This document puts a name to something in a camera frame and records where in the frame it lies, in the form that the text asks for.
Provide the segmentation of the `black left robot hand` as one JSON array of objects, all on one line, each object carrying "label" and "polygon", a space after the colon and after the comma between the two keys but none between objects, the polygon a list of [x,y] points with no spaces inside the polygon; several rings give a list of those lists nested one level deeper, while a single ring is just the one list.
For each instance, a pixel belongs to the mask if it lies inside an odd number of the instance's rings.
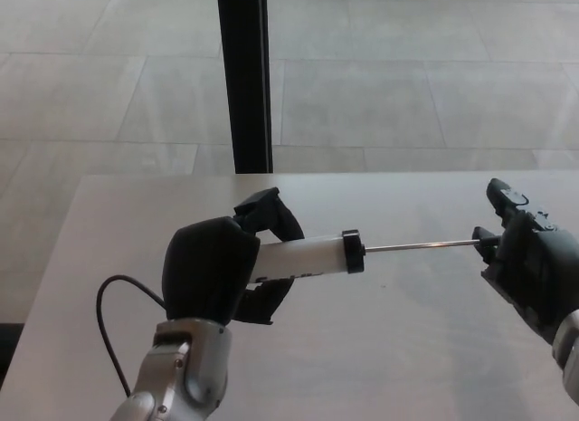
[{"label": "black left robot hand", "polygon": [[261,240],[269,230],[283,242],[304,237],[298,220],[273,187],[234,208],[235,215],[180,228],[166,250],[162,294],[166,318],[271,325],[293,285],[291,279],[263,282],[249,290]]}]

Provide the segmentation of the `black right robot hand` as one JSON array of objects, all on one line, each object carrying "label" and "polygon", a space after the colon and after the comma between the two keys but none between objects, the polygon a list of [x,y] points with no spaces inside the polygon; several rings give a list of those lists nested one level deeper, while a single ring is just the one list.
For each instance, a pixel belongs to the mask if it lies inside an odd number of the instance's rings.
[{"label": "black right robot hand", "polygon": [[562,321],[578,309],[578,241],[500,179],[489,181],[486,196],[504,231],[474,228],[475,249],[487,265],[481,276],[552,344]]}]

